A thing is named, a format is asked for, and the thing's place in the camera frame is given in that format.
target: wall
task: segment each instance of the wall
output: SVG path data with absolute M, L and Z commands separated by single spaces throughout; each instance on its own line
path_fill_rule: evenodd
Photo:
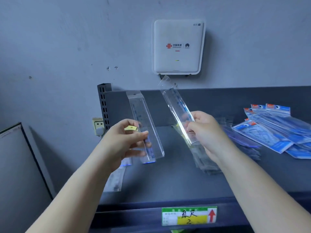
M 21 121 L 56 191 L 99 141 L 97 84 L 157 89 L 154 18 L 204 18 L 179 88 L 311 85 L 311 0 L 0 0 L 0 129 Z

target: left hand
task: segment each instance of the left hand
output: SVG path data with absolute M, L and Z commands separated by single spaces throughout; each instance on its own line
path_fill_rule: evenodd
M 138 122 L 132 119 L 124 119 L 118 122 L 108 130 L 93 151 L 108 162 L 111 172 L 115 171 L 126 157 L 146 155 L 144 151 L 131 150 L 131 148 L 144 147 L 143 140 L 147 139 L 148 131 L 125 131 L 124 128 L 127 126 L 139 127 Z

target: white router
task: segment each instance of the white router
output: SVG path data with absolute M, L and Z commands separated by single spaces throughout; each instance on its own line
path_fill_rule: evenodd
M 152 71 L 155 74 L 198 74 L 205 23 L 202 19 L 155 19 L 152 23 Z

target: wall socket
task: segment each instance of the wall socket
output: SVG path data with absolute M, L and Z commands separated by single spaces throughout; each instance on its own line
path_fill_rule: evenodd
M 105 124 L 103 121 L 103 118 L 92 118 L 92 123 L 93 123 L 93 128 L 94 128 L 94 133 L 96 135 L 96 129 L 103 127 L 105 128 Z

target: yellow label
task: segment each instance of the yellow label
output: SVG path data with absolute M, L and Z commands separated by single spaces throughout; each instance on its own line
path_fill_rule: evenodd
M 207 223 L 207 215 L 198 215 L 198 216 L 190 216 L 190 217 L 177 217 L 177 225 L 188 225 L 188 224 L 206 224 Z
M 124 130 L 134 130 L 136 131 L 137 127 L 135 126 L 127 126 L 126 128 L 124 128 Z

